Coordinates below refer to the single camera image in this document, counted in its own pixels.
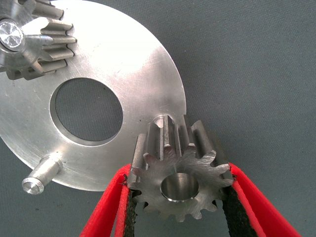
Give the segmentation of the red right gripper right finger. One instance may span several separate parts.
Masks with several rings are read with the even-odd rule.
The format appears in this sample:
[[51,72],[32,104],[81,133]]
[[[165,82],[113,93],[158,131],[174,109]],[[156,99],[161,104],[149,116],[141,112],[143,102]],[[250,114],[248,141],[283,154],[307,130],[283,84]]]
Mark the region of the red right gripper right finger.
[[229,235],[232,237],[300,237],[257,186],[230,163],[233,184],[223,201]]

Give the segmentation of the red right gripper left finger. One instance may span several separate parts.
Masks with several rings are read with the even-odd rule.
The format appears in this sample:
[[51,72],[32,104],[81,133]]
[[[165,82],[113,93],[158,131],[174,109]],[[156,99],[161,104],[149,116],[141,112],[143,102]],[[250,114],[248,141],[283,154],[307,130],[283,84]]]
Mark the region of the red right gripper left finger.
[[133,237],[136,219],[132,191],[127,186],[131,165],[120,168],[103,192],[81,237]]

